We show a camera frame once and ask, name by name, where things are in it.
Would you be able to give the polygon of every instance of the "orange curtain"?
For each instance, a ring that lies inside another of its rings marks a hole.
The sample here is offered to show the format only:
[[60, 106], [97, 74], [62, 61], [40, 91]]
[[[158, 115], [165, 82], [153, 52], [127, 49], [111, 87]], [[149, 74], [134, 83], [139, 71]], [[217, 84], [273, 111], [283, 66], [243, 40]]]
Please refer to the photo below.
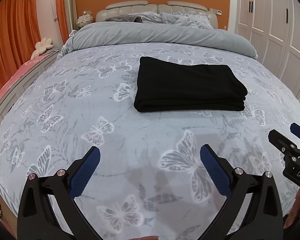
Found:
[[40, 41], [36, 0], [0, 2], [0, 88], [28, 61]]
[[65, 44], [67, 39], [69, 38], [69, 34], [68, 34], [68, 29], [67, 29], [64, 0], [56, 0], [56, 7], [57, 7], [59, 29], [61, 32], [63, 44]]

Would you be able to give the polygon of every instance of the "pink bedspread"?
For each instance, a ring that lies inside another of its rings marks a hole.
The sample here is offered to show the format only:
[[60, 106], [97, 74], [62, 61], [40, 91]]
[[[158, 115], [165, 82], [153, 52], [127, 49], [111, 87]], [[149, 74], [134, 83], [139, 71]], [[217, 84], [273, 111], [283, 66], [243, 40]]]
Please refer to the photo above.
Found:
[[37, 65], [40, 61], [44, 60], [51, 53], [40, 55], [39, 57], [34, 58], [33, 60], [29, 60], [17, 70], [17, 72], [8, 80], [7, 83], [0, 89], [0, 100], [4, 97], [4, 95], [9, 91], [9, 89], [26, 74], [30, 69], [32, 69], [35, 65]]

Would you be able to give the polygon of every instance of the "drawer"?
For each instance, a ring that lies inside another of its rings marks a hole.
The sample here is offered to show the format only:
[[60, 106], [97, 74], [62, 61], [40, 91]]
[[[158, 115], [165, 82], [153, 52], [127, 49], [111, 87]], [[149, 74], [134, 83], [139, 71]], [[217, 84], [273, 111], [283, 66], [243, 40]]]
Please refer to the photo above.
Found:
[[21, 97], [22, 92], [18, 87], [15, 87], [5, 98], [5, 100], [0, 105], [0, 122], [4, 119], [10, 109], [13, 107], [14, 103]]
[[18, 84], [18, 88], [23, 93], [27, 90], [28, 87], [43, 73], [40, 66], [36, 67], [28, 75], [24, 77], [23, 80]]
[[44, 62], [42, 62], [40, 64], [40, 67], [42, 69], [42, 72], [45, 72], [48, 68], [51, 67], [51, 65], [56, 61], [56, 58], [57, 58], [57, 53], [50, 56], [48, 59], [46, 59]]

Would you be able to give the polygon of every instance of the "wall socket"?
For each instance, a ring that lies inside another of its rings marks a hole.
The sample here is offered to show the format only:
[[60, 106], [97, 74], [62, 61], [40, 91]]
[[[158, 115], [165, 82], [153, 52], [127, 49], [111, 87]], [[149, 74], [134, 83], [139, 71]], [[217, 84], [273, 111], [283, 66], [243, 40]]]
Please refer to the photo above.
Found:
[[222, 11], [217, 10], [217, 9], [209, 8], [209, 11], [210, 11], [210, 12], [213, 12], [213, 13], [215, 13], [215, 14], [218, 14], [218, 15], [222, 15]]

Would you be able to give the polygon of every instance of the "metal screw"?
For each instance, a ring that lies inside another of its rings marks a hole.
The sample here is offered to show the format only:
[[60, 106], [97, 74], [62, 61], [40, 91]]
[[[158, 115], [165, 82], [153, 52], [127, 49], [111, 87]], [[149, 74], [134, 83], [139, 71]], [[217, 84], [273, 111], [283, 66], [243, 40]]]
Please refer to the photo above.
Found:
[[271, 178], [272, 177], [272, 173], [270, 171], [266, 171], [266, 177]]
[[58, 175], [58, 176], [63, 176], [63, 175], [65, 175], [65, 174], [66, 174], [66, 171], [63, 170], [63, 169], [57, 171], [57, 175]]
[[35, 174], [34, 173], [31, 173], [29, 176], [28, 176], [28, 179], [34, 179], [35, 178]]
[[243, 169], [241, 169], [241, 168], [236, 168], [236, 169], [234, 170], [234, 172], [235, 172], [236, 174], [241, 175], [241, 174], [243, 174]]

